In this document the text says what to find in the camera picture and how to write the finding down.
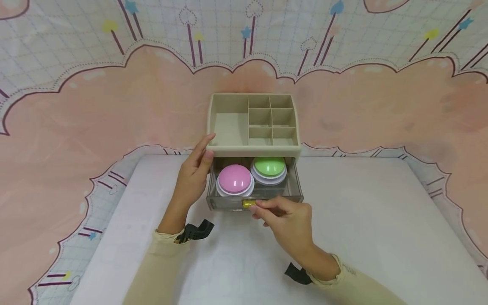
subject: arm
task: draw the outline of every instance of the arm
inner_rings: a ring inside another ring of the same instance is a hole
[[[315,254],[301,265],[312,282],[341,305],[407,305],[386,287],[366,274],[342,263],[317,247]]]
[[[189,249],[188,243],[174,243],[178,235],[153,232],[151,245],[125,295],[124,305],[171,303],[175,279]]]
[[[175,239],[183,233],[190,207],[205,190],[213,160],[213,152],[206,151],[205,147],[214,136],[205,136],[183,162],[173,197],[152,234],[151,244],[125,295],[124,305],[171,304],[175,280],[189,250],[188,243],[176,244]]]
[[[280,246],[305,270],[320,289],[341,305],[406,305],[364,273],[317,247],[312,240],[312,208],[282,197],[257,201],[249,208],[263,219]]]

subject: white board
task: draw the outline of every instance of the white board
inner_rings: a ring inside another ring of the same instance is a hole
[[[141,159],[71,302],[121,304],[171,197],[184,156]],[[485,305],[488,282],[408,165],[390,158],[301,157],[315,242],[411,305]],[[192,243],[175,304],[327,304],[313,285],[283,275],[290,258],[249,213],[210,212],[205,195],[188,221],[215,224]]]

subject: plastic storage box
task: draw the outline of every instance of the plastic storage box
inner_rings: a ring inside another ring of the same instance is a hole
[[[207,149],[215,158],[210,170],[207,203],[211,210],[244,211],[256,199],[283,196],[295,202],[304,197],[296,169],[301,152],[298,119],[291,95],[215,93],[211,97],[207,133],[217,135]],[[256,183],[247,197],[222,197],[216,189],[220,171],[231,164],[247,169],[254,157],[284,157],[286,179],[275,186]]]

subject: organizer compartment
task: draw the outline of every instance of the organizer compartment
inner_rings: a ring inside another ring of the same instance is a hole
[[[249,145],[273,145],[273,131],[271,127],[250,127]]]
[[[295,112],[291,108],[272,109],[273,127],[295,127]]]
[[[249,108],[270,108],[269,95],[253,94],[247,96]]]
[[[246,95],[213,95],[208,133],[217,135],[210,145],[247,145],[249,122]]]
[[[273,94],[269,96],[271,108],[294,108],[291,95],[288,94]]]
[[[272,125],[271,109],[249,108],[249,127],[267,127]]]
[[[295,127],[273,127],[273,145],[299,145]]]

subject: person's left hand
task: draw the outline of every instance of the person's left hand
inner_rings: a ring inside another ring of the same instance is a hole
[[[204,136],[181,165],[171,204],[189,209],[203,194],[214,157],[205,148],[214,137],[215,133]]]

